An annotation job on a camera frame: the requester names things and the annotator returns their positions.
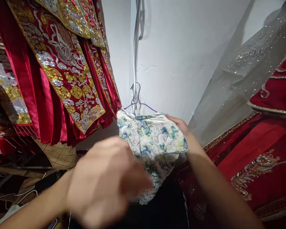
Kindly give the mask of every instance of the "white wall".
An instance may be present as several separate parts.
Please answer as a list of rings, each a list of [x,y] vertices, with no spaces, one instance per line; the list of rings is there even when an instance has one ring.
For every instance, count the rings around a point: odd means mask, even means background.
[[[253,0],[238,31],[239,45],[262,26],[284,0]],[[102,0],[110,61],[122,105],[129,104],[131,0]],[[140,99],[159,112],[190,121],[250,0],[145,0],[139,41]],[[152,114],[142,106],[141,114]],[[77,145],[85,150],[117,134],[116,123]]]
[[[138,54],[141,100],[189,123],[249,2],[145,0]]]

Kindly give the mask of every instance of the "hanging clothing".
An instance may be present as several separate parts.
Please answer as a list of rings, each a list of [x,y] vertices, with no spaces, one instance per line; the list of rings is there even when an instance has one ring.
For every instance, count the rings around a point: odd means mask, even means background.
[[[117,113],[117,123],[119,136],[129,143],[153,179],[154,189],[144,191],[137,200],[145,205],[174,169],[179,153],[188,151],[187,142],[177,125],[163,113],[134,116],[122,108]]]
[[[286,56],[248,104],[259,112],[286,118]]]
[[[266,111],[265,114],[252,113],[204,150],[263,222],[283,220],[286,216],[286,56],[249,104],[262,113]],[[216,220],[189,163],[183,163],[175,172],[174,178],[186,196],[188,214],[192,216],[190,225],[216,227],[210,223]]]
[[[56,169],[120,108],[107,52],[98,0],[0,1],[0,103]]]

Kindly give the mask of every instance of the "hand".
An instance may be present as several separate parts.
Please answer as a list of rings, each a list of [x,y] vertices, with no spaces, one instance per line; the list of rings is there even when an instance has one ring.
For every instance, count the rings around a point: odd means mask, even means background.
[[[131,199],[153,187],[129,144],[119,137],[96,143],[68,173],[66,206],[87,228],[103,228],[116,221]]]
[[[166,117],[168,120],[173,121],[174,123],[177,124],[177,126],[179,127],[179,129],[181,130],[181,132],[183,133],[184,136],[189,133],[188,127],[187,127],[187,124],[185,123],[185,121],[183,121],[182,119],[179,119],[179,118],[172,117],[169,114],[167,114]]]

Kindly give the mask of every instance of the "small garment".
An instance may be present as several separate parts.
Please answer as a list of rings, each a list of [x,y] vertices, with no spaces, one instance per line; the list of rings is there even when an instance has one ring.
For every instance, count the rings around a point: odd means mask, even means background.
[[[179,153],[188,151],[187,142],[177,125],[163,113],[134,116],[122,108],[117,112],[117,123],[119,136],[128,141],[133,154],[152,176],[154,188],[135,200],[145,205],[174,169]]]

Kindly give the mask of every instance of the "cable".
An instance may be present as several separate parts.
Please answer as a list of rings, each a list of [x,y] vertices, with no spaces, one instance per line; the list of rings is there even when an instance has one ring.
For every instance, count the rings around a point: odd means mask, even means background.
[[[29,194],[31,194],[32,192],[36,192],[36,197],[38,196],[38,192],[36,190],[32,190],[30,191],[28,194],[26,194],[24,197],[22,197],[22,199],[17,203],[17,205],[24,199],[26,198]]]
[[[18,194],[18,195],[16,195],[15,193],[10,193],[10,194],[6,194],[6,195],[3,195],[3,196],[0,196],[0,199],[2,198],[2,197],[5,197],[5,196],[9,196],[9,195],[13,195],[13,196],[22,196],[22,195],[24,195],[24,194],[27,194],[29,191],[31,191],[32,189],[34,189],[35,188],[35,185],[30,189],[30,190],[28,190],[28,191],[26,191],[25,193],[22,193],[22,194]]]
[[[69,225],[68,225],[68,229],[70,227],[70,222],[71,222],[71,212],[72,212],[72,209],[70,209],[70,217],[69,217]]]
[[[43,179],[43,178],[46,176],[47,173],[48,173],[48,172],[45,172],[45,173],[44,173],[44,176],[43,176],[41,179]],[[32,190],[33,188],[35,188],[35,185],[34,185],[30,190],[26,191],[25,193],[18,194],[18,195],[16,195],[15,193],[10,193],[10,194],[6,194],[6,195],[3,195],[3,196],[0,196],[0,199],[1,199],[2,197],[9,196],[9,195],[22,196],[22,195],[26,194],[26,195],[17,203],[17,204],[19,204],[24,198],[26,198],[26,197],[27,197],[29,194],[31,194],[32,192],[36,192],[36,197],[38,196],[38,192],[37,192],[36,190]],[[6,204],[7,204],[7,200],[5,201],[5,209],[6,209],[6,210],[9,210],[9,208],[7,208]]]

